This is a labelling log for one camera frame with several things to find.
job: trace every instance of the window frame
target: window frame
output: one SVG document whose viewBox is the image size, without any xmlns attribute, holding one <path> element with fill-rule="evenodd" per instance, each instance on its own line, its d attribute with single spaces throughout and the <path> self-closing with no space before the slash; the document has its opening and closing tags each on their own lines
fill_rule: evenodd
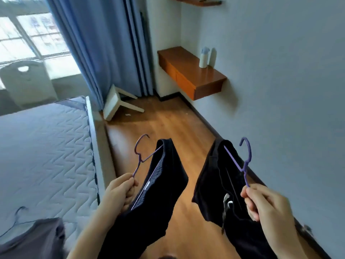
<svg viewBox="0 0 345 259">
<path fill-rule="evenodd" d="M 17 18 L 18 16 L 21 16 L 21 15 L 33 15 L 33 14 L 42 14 L 42 13 L 50 13 L 49 8 L 44 0 L 22 0 L 19 2 L 11 2 L 11 1 L 4 2 L 3 0 L 0 0 L 0 17 L 8 17 L 9 20 L 14 24 L 17 31 L 21 34 L 21 37 L 11 38 L 11 39 L 23 39 L 28 44 L 32 52 L 35 54 L 35 57 L 0 62 L 0 66 L 8 65 L 12 62 L 23 61 L 23 60 L 44 61 L 45 59 L 49 59 L 52 57 L 66 56 L 66 55 L 71 54 L 71 52 L 68 51 L 68 52 L 42 55 L 41 52 L 38 50 L 37 46 L 35 45 L 35 43 L 32 41 L 32 37 L 50 35 L 50 34 L 61 34 L 61 32 L 58 31 L 56 33 L 38 34 L 35 36 L 29 36 Z"/>
</svg>

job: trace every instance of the white bottle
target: white bottle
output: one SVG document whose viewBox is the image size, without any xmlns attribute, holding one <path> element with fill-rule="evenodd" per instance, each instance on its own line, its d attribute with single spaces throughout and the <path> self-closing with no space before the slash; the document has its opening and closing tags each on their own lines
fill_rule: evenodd
<svg viewBox="0 0 345 259">
<path fill-rule="evenodd" d="M 206 68 L 207 67 L 207 62 L 208 62 L 208 52 L 210 51 L 209 48 L 204 47 L 201 50 L 201 55 L 200 55 L 200 63 L 199 67 L 200 68 Z"/>
</svg>

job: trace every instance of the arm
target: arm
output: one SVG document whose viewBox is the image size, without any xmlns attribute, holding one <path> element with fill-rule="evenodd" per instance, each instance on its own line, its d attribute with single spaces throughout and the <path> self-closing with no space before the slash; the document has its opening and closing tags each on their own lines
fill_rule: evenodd
<svg viewBox="0 0 345 259">
<path fill-rule="evenodd" d="M 103 200 L 80 234 L 67 259 L 96 259 L 98 257 L 107 232 L 113 226 L 117 216 L 128 208 L 133 198 L 134 186 L 138 185 L 139 183 L 129 173 L 110 182 Z"/>
<path fill-rule="evenodd" d="M 298 240 L 289 200 L 260 184 L 243 187 L 250 217 L 261 223 L 265 237 L 279 259 L 307 259 Z"/>
</svg>

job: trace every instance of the black garment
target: black garment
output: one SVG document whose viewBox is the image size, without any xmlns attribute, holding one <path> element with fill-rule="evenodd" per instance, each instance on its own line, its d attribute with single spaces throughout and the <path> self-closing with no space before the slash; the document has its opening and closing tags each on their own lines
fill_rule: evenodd
<svg viewBox="0 0 345 259">
<path fill-rule="evenodd" d="M 62 259 L 64 241 L 61 218 L 37 220 L 28 231 L 0 245 L 0 259 Z"/>
<path fill-rule="evenodd" d="M 175 203 L 188 183 L 171 139 L 157 141 L 149 172 L 135 200 L 108 232 L 98 258 L 137 259 L 165 235 Z"/>
<path fill-rule="evenodd" d="M 236 248 L 242 259 L 276 259 L 270 248 L 259 222 L 253 221 L 240 196 L 245 181 L 243 173 L 238 170 L 224 145 L 240 166 L 243 161 L 238 156 L 232 143 L 222 138 L 214 141 L 195 186 L 192 202 L 199 205 L 206 221 L 222 227 L 224 196 L 230 195 L 230 209 L 226 212 L 224 229 L 229 241 Z"/>
</svg>

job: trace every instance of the hand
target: hand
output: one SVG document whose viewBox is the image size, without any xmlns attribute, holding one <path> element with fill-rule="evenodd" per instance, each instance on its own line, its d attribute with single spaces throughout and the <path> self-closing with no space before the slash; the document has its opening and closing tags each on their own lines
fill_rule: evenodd
<svg viewBox="0 0 345 259">
<path fill-rule="evenodd" d="M 289 200 L 260 184 L 244 186 L 250 217 L 261 223 L 265 237 L 278 258 L 307 258 L 298 240 Z"/>
<path fill-rule="evenodd" d="M 134 187 L 138 185 L 138 181 L 132 177 L 131 173 L 123 174 L 111 181 L 93 216 L 93 224 L 108 232 L 117 216 L 132 202 Z"/>
</svg>

